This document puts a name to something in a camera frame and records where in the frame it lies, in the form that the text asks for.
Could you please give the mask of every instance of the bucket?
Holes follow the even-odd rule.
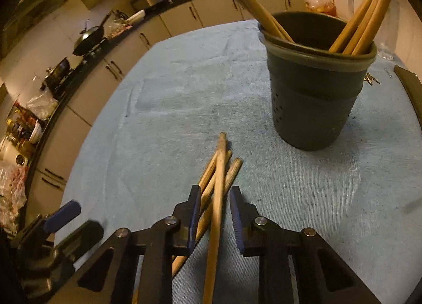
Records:
[[[314,12],[274,17],[295,41],[277,38],[258,25],[267,49],[274,126],[298,149],[326,148],[345,125],[376,46],[373,42],[367,54],[358,56],[329,53],[345,21]]]

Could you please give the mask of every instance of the blue object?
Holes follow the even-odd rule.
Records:
[[[225,131],[243,159],[234,185],[245,201],[282,228],[315,228],[383,304],[404,303],[422,275],[422,134],[394,63],[377,58],[369,72],[381,84],[364,83],[331,146],[304,152],[274,128],[266,62],[254,20],[154,45],[79,152],[63,203],[83,211],[56,243],[87,219],[107,238],[170,215]],[[214,302],[256,304],[259,261],[239,254],[231,221],[226,207]],[[207,250],[205,234],[174,279],[175,304],[202,300]]]
[[[76,201],[69,201],[56,212],[49,215],[44,222],[43,230],[46,233],[56,233],[75,217],[80,215],[81,206]]]

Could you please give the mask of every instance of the blue tablecloth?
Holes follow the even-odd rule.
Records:
[[[385,304],[422,276],[422,136],[391,62],[377,59],[335,143],[304,152],[271,118],[269,74],[255,21],[219,25],[155,45],[92,126],[63,196],[108,237],[150,227],[186,200],[220,131],[244,160],[235,182],[281,227],[314,227]],[[208,236],[174,280],[175,303],[202,301]],[[226,204],[215,303],[257,303],[258,259],[235,245]]]

